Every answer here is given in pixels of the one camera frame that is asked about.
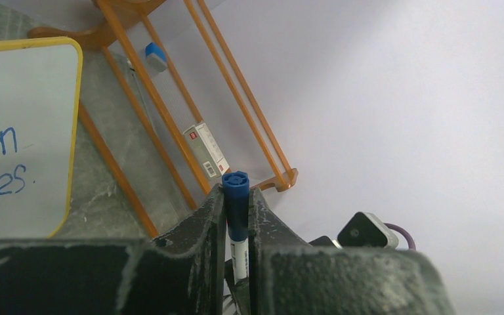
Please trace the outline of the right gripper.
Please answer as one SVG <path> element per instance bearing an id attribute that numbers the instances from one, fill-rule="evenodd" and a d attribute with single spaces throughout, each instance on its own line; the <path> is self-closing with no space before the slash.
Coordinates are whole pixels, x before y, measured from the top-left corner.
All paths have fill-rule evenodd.
<path id="1" fill-rule="evenodd" d="M 309 244 L 314 247 L 335 247 L 337 249 L 341 248 L 341 245 L 337 240 L 332 240 L 328 236 L 320 236 L 315 240 L 310 241 Z"/>

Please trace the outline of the blue whiteboard marker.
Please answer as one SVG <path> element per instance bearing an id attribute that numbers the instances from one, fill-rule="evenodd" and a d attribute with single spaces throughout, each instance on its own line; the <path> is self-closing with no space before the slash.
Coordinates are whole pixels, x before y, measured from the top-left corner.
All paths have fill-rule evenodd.
<path id="1" fill-rule="evenodd" d="M 249 277 L 249 243 L 248 239 L 242 241 L 230 240 L 232 268 L 234 282 L 238 283 Z"/>

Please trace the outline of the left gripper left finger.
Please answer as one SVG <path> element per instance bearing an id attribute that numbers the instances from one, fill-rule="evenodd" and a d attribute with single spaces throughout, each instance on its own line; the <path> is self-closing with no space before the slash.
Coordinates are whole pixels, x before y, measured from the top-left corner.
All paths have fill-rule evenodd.
<path id="1" fill-rule="evenodd" d="M 215 186 L 153 240 L 0 240 L 0 314 L 220 314 L 225 234 Z"/>

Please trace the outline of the yellow framed whiteboard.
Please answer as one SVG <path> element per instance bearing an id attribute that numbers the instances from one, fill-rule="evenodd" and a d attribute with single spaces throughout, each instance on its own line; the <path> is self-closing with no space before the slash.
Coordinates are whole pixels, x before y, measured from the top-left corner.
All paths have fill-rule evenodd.
<path id="1" fill-rule="evenodd" d="M 53 236 L 68 216 L 82 65 L 68 37 L 0 41 L 0 239 Z"/>

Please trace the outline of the blue marker cap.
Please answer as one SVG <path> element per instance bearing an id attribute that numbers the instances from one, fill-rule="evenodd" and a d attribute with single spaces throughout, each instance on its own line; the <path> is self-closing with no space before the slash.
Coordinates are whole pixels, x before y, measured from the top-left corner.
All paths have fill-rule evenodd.
<path id="1" fill-rule="evenodd" d="M 228 234 L 234 242 L 242 242 L 248 237 L 249 184 L 247 173 L 242 171 L 222 176 Z"/>

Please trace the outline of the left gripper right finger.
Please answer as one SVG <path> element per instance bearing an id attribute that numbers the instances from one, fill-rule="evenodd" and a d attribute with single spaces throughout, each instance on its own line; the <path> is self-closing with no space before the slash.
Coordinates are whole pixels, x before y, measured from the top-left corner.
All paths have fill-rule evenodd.
<path id="1" fill-rule="evenodd" d="M 252 314 L 453 314 L 441 276 L 412 250 L 314 247 L 249 195 Z"/>

